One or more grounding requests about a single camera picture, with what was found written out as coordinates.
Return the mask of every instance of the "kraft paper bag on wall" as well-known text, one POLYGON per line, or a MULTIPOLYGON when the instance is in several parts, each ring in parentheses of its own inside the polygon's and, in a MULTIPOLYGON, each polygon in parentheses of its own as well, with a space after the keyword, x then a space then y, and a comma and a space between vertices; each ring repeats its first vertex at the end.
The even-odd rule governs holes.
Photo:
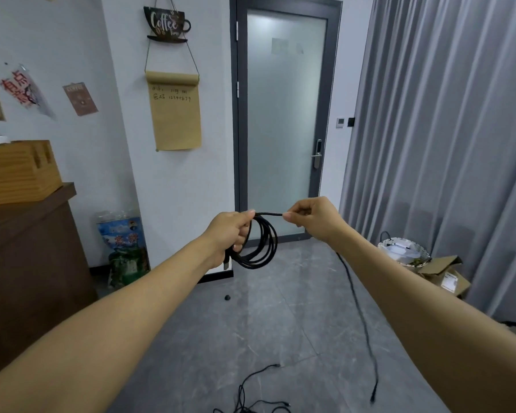
POLYGON ((159 151, 201 146, 199 76, 145 71, 159 151))

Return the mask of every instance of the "door handle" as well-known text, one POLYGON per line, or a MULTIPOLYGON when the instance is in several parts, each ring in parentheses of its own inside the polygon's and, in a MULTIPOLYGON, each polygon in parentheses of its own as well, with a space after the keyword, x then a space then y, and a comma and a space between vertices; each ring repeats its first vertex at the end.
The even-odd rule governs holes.
POLYGON ((321 147, 323 146, 323 139, 317 139, 317 142, 315 143, 315 153, 311 155, 311 157, 314 159, 314 169, 318 170, 319 166, 321 166, 321 157, 323 156, 321 154, 321 147))

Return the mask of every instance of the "wall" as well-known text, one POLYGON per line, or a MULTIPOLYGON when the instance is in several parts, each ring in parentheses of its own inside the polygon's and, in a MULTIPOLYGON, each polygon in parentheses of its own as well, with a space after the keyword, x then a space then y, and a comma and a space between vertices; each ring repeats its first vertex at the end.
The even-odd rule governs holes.
POLYGON ((91 217, 138 206, 100 0, 0 0, 0 78, 23 63, 57 121, 25 110, 0 88, 0 134, 50 139, 90 266, 107 262, 91 217), (99 113, 77 117, 62 86, 85 82, 99 113))
MULTIPOLYGON (((102 2, 150 262, 156 266, 201 234, 217 213, 234 210, 229 0, 175 0, 192 24, 187 37, 201 76, 202 146, 160 152, 144 78, 150 29, 143 6, 155 0, 102 2)), ((157 6, 171 8, 167 0, 157 6)), ((156 42, 147 69, 195 72, 186 45, 156 42)))
POLYGON ((340 205, 351 128, 337 129, 336 118, 345 117, 347 123, 348 117, 354 117, 372 1, 342 0, 335 81, 320 189, 320 195, 327 196, 337 207, 340 205))

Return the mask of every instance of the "coiled black cable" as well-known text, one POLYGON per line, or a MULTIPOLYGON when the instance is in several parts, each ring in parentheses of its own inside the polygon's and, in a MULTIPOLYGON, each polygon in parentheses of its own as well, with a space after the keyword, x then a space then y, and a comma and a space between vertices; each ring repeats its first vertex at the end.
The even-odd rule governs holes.
MULTIPOLYGON (((233 248, 229 248, 226 250, 226 257, 225 257, 224 262, 225 263, 229 262, 229 258, 231 257, 231 259, 233 259, 239 265, 241 265, 247 269, 258 269, 258 268, 262 268, 263 266, 269 264, 271 262, 271 260, 273 259, 273 257, 275 256, 275 252, 277 251, 278 238, 277 238, 277 232, 273 228, 272 224, 269 221, 267 221, 263 216, 282 216, 282 215, 283 215, 282 213, 256 213, 256 215, 254 216, 254 220, 258 223, 258 226, 260 226, 260 241, 258 242, 257 248, 247 255, 241 255, 241 252, 235 252, 233 250, 233 248), (255 259, 257 256, 260 255, 260 253, 264 249, 266 249, 266 253, 263 256, 255 259)), ((247 244, 247 242, 249 240, 251 227, 252 227, 252 223, 249 226, 249 232, 247 234, 245 242, 243 243, 242 249, 244 249, 245 245, 247 244)), ((354 281, 351 277, 350 270, 348 269, 348 266, 346 265, 346 263, 344 262, 344 260, 340 256, 340 254, 337 252, 336 255, 337 255, 338 259, 340 259, 340 262, 342 262, 342 265, 344 265, 344 269, 346 270, 346 276, 348 277, 348 281, 350 282, 351 295, 354 298, 355 307, 358 311, 359 318, 361 319, 361 323, 363 325, 363 330, 364 330, 364 334, 365 334, 365 343, 367 345, 367 352, 369 353, 369 358, 371 359, 373 367, 374 367, 375 386, 372 389, 371 398, 369 399, 369 402, 371 404, 374 404, 374 402, 376 400, 376 390, 378 387, 378 362, 376 360, 375 354, 372 352, 371 342, 370 342, 370 338, 369 338, 369 329, 367 327, 367 322, 365 320, 363 311, 361 310, 361 305, 359 305, 358 296, 355 293, 354 281)), ((252 377, 255 374, 259 374, 270 367, 279 368, 279 367, 281 367, 281 365, 279 365, 279 364, 268 365, 268 367, 252 373, 251 375, 249 375, 248 377, 246 377, 243 380, 243 383, 239 386, 238 400, 237 400, 237 404, 235 406, 235 410, 233 413, 253 413, 251 408, 257 403, 282 404, 281 406, 275 407, 272 410, 272 413, 275 412, 275 410, 285 410, 290 413, 290 410, 288 409, 290 404, 287 402, 267 402, 265 400, 258 400, 256 403, 252 404, 250 407, 245 407, 245 390, 243 388, 243 385, 250 377, 252 377)), ((223 411, 220 409, 214 409, 213 413, 216 413, 216 412, 223 413, 223 411)))

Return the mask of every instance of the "frosted glass panel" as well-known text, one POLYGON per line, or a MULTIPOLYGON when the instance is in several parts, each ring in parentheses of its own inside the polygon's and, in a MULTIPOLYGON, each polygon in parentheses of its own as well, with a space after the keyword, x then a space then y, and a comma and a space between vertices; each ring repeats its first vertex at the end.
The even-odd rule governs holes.
MULTIPOLYGON (((248 205, 282 213, 306 198, 327 21, 248 12, 248 205)), ((279 235, 302 233, 279 217, 279 235)), ((251 238, 259 236, 255 229, 251 238)))

